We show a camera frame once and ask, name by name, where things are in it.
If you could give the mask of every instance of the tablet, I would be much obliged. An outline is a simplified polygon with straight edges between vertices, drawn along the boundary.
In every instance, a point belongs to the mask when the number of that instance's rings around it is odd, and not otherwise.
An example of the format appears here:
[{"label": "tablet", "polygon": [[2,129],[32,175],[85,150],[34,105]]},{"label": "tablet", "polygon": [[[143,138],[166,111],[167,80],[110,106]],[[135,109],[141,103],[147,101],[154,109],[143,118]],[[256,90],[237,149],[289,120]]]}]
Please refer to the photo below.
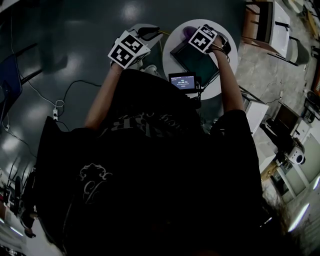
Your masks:
[{"label": "tablet", "polygon": [[186,94],[197,92],[195,72],[169,74],[169,82]]}]

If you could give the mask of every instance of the hand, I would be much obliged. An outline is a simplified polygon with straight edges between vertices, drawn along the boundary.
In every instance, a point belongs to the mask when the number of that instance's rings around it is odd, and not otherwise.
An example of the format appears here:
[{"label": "hand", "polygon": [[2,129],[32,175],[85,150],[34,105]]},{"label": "hand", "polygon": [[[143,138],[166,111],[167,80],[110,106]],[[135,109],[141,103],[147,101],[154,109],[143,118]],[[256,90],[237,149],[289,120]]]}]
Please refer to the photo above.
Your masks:
[{"label": "hand", "polygon": [[[213,43],[216,45],[216,46],[219,46],[220,48],[222,48],[222,42],[221,42],[221,38],[219,35],[216,36],[216,38],[214,39]],[[211,48],[212,50],[216,49],[217,47],[212,45]]]},{"label": "hand", "polygon": [[122,66],[120,66],[119,64],[113,62],[111,65],[111,69],[116,72],[118,75],[121,74],[121,72],[124,70],[124,68]]}]

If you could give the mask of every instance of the floor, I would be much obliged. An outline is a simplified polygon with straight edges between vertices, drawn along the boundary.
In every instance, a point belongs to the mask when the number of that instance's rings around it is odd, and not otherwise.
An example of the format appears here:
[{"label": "floor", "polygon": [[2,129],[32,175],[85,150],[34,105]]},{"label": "floor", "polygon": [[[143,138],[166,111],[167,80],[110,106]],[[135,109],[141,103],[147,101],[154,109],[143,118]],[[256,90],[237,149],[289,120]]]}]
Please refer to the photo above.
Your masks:
[{"label": "floor", "polygon": [[[19,2],[6,12],[7,19],[0,27],[0,60],[14,51],[33,43],[38,46],[18,59],[19,71],[26,76],[33,71],[43,72],[31,80],[31,84],[52,102],[62,99],[69,84],[75,80],[87,80],[101,84],[109,70],[107,55],[117,36],[137,23],[150,23],[163,31],[171,32],[178,25],[192,19],[212,20],[222,25],[233,37],[238,49],[239,66],[236,78],[264,102],[281,100],[298,114],[303,108],[303,89],[310,88],[316,61],[311,59],[304,66],[295,67],[270,57],[264,50],[242,44],[244,0],[164,0],[156,3],[147,0],[40,0],[40,6],[29,8],[26,1]],[[317,45],[299,18],[285,6],[292,20],[293,36],[310,49]],[[160,48],[151,52],[145,64],[153,63],[162,69]],[[98,89],[77,83],[69,91],[65,101],[65,113],[61,117],[70,130],[83,126],[89,107]],[[39,97],[28,84],[9,111],[10,130],[30,145],[36,155],[47,116],[52,116],[53,106]],[[277,102],[270,104],[269,115],[277,109]],[[218,95],[204,100],[199,111],[203,120],[210,123],[222,114],[222,99]],[[3,132],[0,138],[0,168],[8,175],[10,170],[21,176],[29,170],[36,159],[25,144]],[[59,152],[52,159],[59,157]]]},{"label": "floor", "polygon": [[[200,0],[189,1],[187,5],[183,0],[164,0],[161,4],[147,0],[95,0],[94,4],[79,0],[40,0],[40,6],[33,8],[26,6],[28,2],[20,1],[6,13],[7,19],[0,27],[0,60],[12,53],[12,11],[13,50],[16,52],[38,43],[18,58],[19,71],[26,76],[42,69],[31,84],[54,103],[63,98],[69,84],[75,80],[101,84],[109,70],[107,55],[114,40],[137,23],[154,24],[170,32],[188,20],[208,19],[225,27],[238,46],[245,10],[243,0]],[[152,62],[161,69],[160,47],[157,47],[145,63]],[[83,83],[72,86],[60,119],[70,130],[83,126],[97,91],[96,87]],[[53,115],[53,109],[53,105],[25,84],[8,113],[10,131],[25,140],[34,155],[46,117]],[[19,175],[27,169],[26,178],[36,160],[28,147],[5,132],[0,138],[0,146],[0,168],[4,173],[8,175],[12,166],[12,173],[17,170]]]},{"label": "floor", "polygon": [[[313,38],[308,25],[292,13],[282,2],[277,0],[290,16],[291,36],[299,39],[311,51],[311,46],[319,46]],[[310,57],[304,66],[294,66],[267,54],[259,47],[241,43],[238,49],[239,65],[235,74],[238,84],[260,98],[263,102],[272,102],[280,97],[282,103],[301,115],[304,109],[304,89],[310,89],[315,75],[317,61]],[[268,104],[268,115],[277,113],[279,103],[276,100]]]}]

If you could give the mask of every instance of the desk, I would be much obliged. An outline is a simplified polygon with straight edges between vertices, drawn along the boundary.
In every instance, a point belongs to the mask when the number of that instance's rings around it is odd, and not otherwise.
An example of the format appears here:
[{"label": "desk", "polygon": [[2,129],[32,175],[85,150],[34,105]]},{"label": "desk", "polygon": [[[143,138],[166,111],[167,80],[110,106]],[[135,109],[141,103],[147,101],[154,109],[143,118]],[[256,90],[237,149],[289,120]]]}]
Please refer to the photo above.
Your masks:
[{"label": "desk", "polygon": [[[214,28],[215,30],[219,31],[223,35],[225,35],[230,43],[231,46],[231,51],[228,54],[230,58],[230,66],[235,74],[237,71],[238,67],[238,51],[236,44],[229,34],[229,32],[224,29],[222,26],[219,24],[207,20],[207,19],[194,19],[187,21],[180,26],[178,26],[169,36],[167,39],[164,49],[163,49],[163,56],[162,56],[162,64],[163,64],[163,70],[165,73],[165,76],[167,79],[169,74],[172,73],[182,73],[185,70],[183,69],[182,66],[175,60],[174,57],[171,56],[170,52],[176,48],[183,40],[185,40],[185,36],[183,34],[183,29],[187,26],[195,27],[198,28],[200,26],[203,26],[204,24],[208,24],[210,27]],[[212,58],[213,62],[218,66],[217,58],[214,53],[209,54],[210,57]],[[220,76],[218,76],[213,82],[211,82],[207,88],[204,90],[204,92],[201,95],[201,100],[207,100],[210,98],[213,98],[221,93],[221,84],[220,84]],[[193,98],[197,96],[197,94],[188,94],[189,97]]]}]

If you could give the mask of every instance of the tablet screen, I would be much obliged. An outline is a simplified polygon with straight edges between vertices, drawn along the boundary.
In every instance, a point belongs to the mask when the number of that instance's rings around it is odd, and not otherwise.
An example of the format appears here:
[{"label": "tablet screen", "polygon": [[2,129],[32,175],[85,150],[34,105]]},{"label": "tablet screen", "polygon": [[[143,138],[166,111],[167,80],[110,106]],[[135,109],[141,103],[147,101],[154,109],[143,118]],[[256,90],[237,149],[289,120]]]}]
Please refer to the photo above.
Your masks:
[{"label": "tablet screen", "polygon": [[193,75],[171,77],[171,84],[180,90],[195,89],[195,77]]}]

